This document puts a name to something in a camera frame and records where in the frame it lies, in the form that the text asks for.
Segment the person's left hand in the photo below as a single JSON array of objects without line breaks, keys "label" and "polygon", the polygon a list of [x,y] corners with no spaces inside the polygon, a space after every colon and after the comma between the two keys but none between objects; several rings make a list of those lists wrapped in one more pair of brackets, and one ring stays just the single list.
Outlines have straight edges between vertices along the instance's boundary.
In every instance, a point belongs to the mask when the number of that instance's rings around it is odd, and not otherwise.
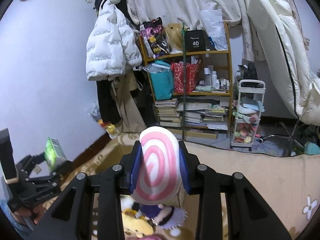
[{"label": "person's left hand", "polygon": [[43,207],[42,204],[33,207],[33,209],[26,209],[24,207],[21,207],[20,209],[16,210],[15,212],[11,213],[14,219],[19,222],[20,224],[27,225],[25,222],[25,217],[31,217],[35,215],[35,218],[33,219],[33,222],[35,224],[38,224],[42,216],[46,213],[46,209]]}]

